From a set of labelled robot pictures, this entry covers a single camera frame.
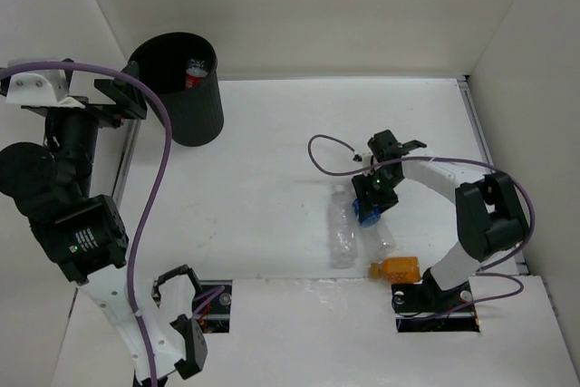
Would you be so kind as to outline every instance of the black trash bin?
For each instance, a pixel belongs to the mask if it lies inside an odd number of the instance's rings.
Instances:
[[[186,69],[191,59],[204,63],[208,75],[186,89]],[[218,58],[208,40],[185,32],[163,34],[143,43],[130,57],[139,65],[139,76],[165,104],[173,140],[197,147],[214,140],[224,127],[218,88]],[[157,108],[152,109],[160,117]]]

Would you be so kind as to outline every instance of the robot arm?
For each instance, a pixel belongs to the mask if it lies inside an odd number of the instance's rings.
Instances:
[[[124,72],[138,76],[136,64]],[[101,308],[121,336],[135,366],[134,385],[150,384],[150,368],[135,314],[129,304],[125,256],[129,238],[111,197],[89,196],[99,127],[144,119],[140,94],[124,82],[99,79],[95,88],[114,105],[92,105],[68,93],[72,75],[20,73],[2,80],[6,101],[45,117],[45,144],[13,144],[0,151],[0,192],[14,199],[46,255],[67,279]],[[159,385],[179,372],[201,371],[207,347],[192,303],[201,285],[187,266],[161,276],[158,300],[152,280],[135,279],[135,294],[151,339]]]
[[[488,174],[469,166],[430,160],[432,155],[425,144],[418,141],[401,144],[390,131],[374,135],[369,147],[376,162],[407,154],[427,159],[407,160],[353,178],[362,225],[373,222],[377,212],[397,204],[394,187],[403,179],[433,189],[453,203],[457,211],[458,242],[441,261],[425,271],[420,285],[411,285],[420,291],[405,293],[416,296],[415,301],[406,298],[413,307],[410,312],[437,312],[441,302],[458,293],[483,262],[514,247],[526,236],[527,221],[507,174]],[[398,290],[401,286],[408,285],[396,285]]]

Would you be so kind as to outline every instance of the wall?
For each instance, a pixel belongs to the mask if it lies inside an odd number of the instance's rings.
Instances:
[[[22,56],[71,56],[122,67],[124,58],[94,0],[0,0],[0,65]],[[91,77],[79,75],[73,91],[95,97]],[[0,98],[0,149],[40,142],[37,115]],[[101,131],[93,192],[110,191],[120,132]],[[0,195],[0,385],[45,386],[54,366],[74,289],[34,240],[14,202]]]
[[[98,0],[125,55],[185,30],[221,77],[470,73],[512,0]]]
[[[580,183],[578,77],[580,0],[515,0],[470,79],[495,162],[535,201],[538,226],[527,250],[559,314],[580,369]]]

